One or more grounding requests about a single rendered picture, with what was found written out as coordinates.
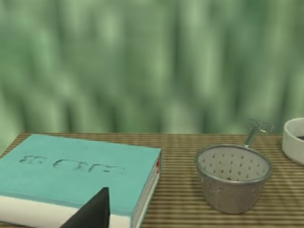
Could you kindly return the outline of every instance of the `white container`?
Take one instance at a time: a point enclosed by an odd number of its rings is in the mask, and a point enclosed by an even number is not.
[[[288,158],[304,165],[304,118],[289,120],[284,125],[282,149]]]

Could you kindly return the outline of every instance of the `colander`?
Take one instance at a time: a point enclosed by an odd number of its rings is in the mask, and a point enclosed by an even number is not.
[[[273,127],[255,120],[251,123],[245,145],[212,145],[195,157],[205,199],[220,212],[240,214],[250,210],[271,176],[271,161],[250,145],[257,132],[269,133]]]

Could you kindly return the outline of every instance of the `wooden table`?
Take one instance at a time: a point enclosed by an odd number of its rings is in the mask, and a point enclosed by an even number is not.
[[[304,227],[304,167],[281,150],[279,135],[258,136],[253,148],[272,162],[274,172],[254,207],[243,215],[213,210],[204,200],[193,162],[196,152],[214,143],[243,144],[243,135],[52,134],[162,148],[162,177],[142,228]],[[28,137],[22,133],[6,152]],[[16,228],[0,223],[1,228]]]

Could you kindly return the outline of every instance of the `metal strainer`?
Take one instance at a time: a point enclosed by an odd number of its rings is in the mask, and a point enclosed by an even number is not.
[[[250,148],[257,132],[269,133],[269,123],[251,120],[245,145],[219,144],[199,151],[195,157],[206,201],[216,210],[239,214],[248,211],[271,176],[272,164]]]

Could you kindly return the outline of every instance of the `teal book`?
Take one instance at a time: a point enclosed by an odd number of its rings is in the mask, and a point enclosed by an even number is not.
[[[161,149],[32,134],[0,159],[0,221],[58,228],[102,188],[110,228],[139,228],[160,178]]]

